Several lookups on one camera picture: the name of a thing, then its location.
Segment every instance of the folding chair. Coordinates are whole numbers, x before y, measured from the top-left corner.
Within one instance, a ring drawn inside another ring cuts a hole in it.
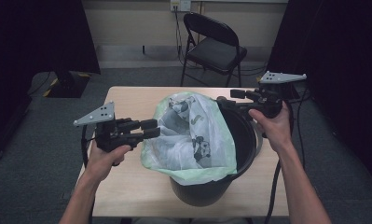
[[[246,56],[247,49],[239,46],[239,39],[235,32],[226,24],[197,13],[185,14],[184,23],[188,39],[180,86],[183,86],[185,76],[209,86],[186,74],[187,61],[192,61],[205,70],[208,68],[218,74],[227,75],[226,87],[231,80],[233,70],[238,66],[239,87],[241,87],[241,61]],[[203,35],[205,38],[197,43],[193,34]]]

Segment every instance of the table top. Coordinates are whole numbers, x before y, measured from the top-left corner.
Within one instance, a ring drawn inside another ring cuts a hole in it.
[[[152,119],[157,104],[166,96],[194,91],[212,98],[229,97],[228,88],[112,87],[106,103],[115,103],[116,118]],[[96,193],[95,217],[263,217],[269,209],[277,154],[267,139],[250,168],[235,179],[216,203],[196,207],[183,203],[172,191],[170,178],[148,170],[140,162],[141,146],[125,155]],[[276,188],[273,216],[288,216],[282,174]]]

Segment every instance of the plastic bag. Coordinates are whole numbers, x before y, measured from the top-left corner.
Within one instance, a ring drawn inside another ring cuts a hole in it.
[[[232,135],[217,103],[195,92],[163,99],[154,119],[161,134],[144,141],[142,165],[181,185],[204,184],[237,173]]]

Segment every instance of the person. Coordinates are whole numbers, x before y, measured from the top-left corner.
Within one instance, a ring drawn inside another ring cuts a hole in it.
[[[272,149],[279,156],[291,223],[331,223],[293,145],[289,110],[286,104],[283,103],[281,113],[274,119],[267,119],[260,111],[254,109],[249,111],[249,115],[257,121],[259,131],[267,135]],[[122,162],[125,153],[130,149],[129,146],[122,146],[106,153],[97,148],[96,143],[92,141],[90,161],[76,184],[74,194],[60,221],[61,224],[88,223],[99,184],[110,173],[112,164]]]

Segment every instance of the black trash can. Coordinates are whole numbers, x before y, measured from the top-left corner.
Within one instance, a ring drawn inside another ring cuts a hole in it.
[[[255,158],[255,130],[250,121],[233,110],[221,109],[221,113],[235,142],[238,172],[235,175],[227,175],[218,181],[188,186],[180,185],[170,177],[174,193],[184,203],[193,206],[207,206],[217,202],[231,182],[249,169]]]

